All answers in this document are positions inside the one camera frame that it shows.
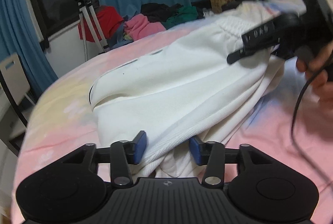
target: pink bedsheet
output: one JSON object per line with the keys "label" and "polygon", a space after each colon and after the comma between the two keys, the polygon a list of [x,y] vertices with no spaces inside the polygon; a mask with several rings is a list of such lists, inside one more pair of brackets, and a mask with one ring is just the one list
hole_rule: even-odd
{"label": "pink bedsheet", "polygon": [[[13,224],[24,221],[15,200],[15,190],[24,178],[85,143],[99,145],[96,119],[88,101],[92,83],[104,72],[169,45],[200,26],[198,23],[183,25],[177,30],[161,32],[99,55],[59,79],[43,94],[31,115],[18,159],[13,190]],[[227,146],[237,148],[241,143],[249,143],[312,179],[320,191],[320,201],[312,220],[316,224],[328,224],[333,212],[332,193],[295,152],[289,138],[292,107],[303,77],[298,76],[296,80],[293,74],[290,78],[285,76],[286,81],[258,103],[250,119]],[[308,94],[297,120],[296,138],[331,178],[332,126],[332,113],[320,111],[312,95]],[[109,180],[106,165],[100,167],[99,175]],[[235,175],[234,166],[227,165],[226,180]]]}

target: metal screw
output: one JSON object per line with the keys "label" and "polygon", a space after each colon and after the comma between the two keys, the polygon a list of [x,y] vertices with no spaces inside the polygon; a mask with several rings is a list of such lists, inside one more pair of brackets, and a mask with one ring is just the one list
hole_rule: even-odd
{"label": "metal screw", "polygon": [[116,185],[127,185],[130,183],[130,179],[127,177],[117,177],[116,179],[114,179],[114,183]]}
{"label": "metal screw", "polygon": [[221,179],[215,176],[210,176],[205,179],[205,182],[209,185],[218,185],[221,182]]}

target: black cable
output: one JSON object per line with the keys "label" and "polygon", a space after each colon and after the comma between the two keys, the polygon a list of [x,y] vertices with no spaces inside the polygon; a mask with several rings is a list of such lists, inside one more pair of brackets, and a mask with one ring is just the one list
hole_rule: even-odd
{"label": "black cable", "polygon": [[292,141],[292,145],[298,151],[300,156],[317,172],[317,174],[325,181],[327,186],[330,186],[330,188],[332,190],[332,194],[333,194],[333,183],[332,183],[330,177],[324,171],[322,171],[322,169],[320,167],[318,167],[318,165],[311,159],[311,157],[306,152],[303,151],[303,149],[298,145],[298,143],[295,139],[295,134],[294,134],[294,127],[295,127],[295,123],[296,123],[297,112],[298,112],[299,105],[301,103],[301,100],[304,96],[305,91],[307,90],[309,85],[316,79],[316,77],[328,65],[331,64],[332,59],[333,59],[333,51],[332,51],[331,55],[329,56],[329,58],[327,59],[327,61],[324,63],[324,65],[318,71],[316,71],[311,78],[309,78],[309,80],[305,83],[304,87],[302,88],[302,90],[298,96],[297,102],[295,104],[295,108],[294,108],[294,112],[293,112],[293,116],[292,116],[290,138]]}

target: white fabric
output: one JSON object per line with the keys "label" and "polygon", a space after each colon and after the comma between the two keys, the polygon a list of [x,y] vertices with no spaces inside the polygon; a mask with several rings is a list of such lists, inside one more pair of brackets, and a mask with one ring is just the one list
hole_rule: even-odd
{"label": "white fabric", "polygon": [[159,177],[197,176],[201,169],[191,160],[187,143],[181,143],[198,134],[204,141],[226,143],[283,74],[283,61],[270,57],[271,50],[233,65],[226,62],[229,53],[242,47],[241,34],[266,14],[257,11],[251,22],[248,11],[231,11],[101,76],[90,100],[102,146],[132,140],[145,130],[148,145],[133,167],[136,177],[154,170]]}

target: green cloth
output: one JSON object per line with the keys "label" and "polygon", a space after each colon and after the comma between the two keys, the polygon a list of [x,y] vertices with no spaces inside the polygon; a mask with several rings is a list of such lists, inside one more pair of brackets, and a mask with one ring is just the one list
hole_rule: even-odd
{"label": "green cloth", "polygon": [[124,40],[133,40],[133,38],[130,35],[124,33]]}
{"label": "green cloth", "polygon": [[189,21],[196,20],[198,12],[194,6],[184,6],[179,8],[174,16],[171,16],[166,22],[162,22],[165,29],[170,29],[175,25],[186,23]]}

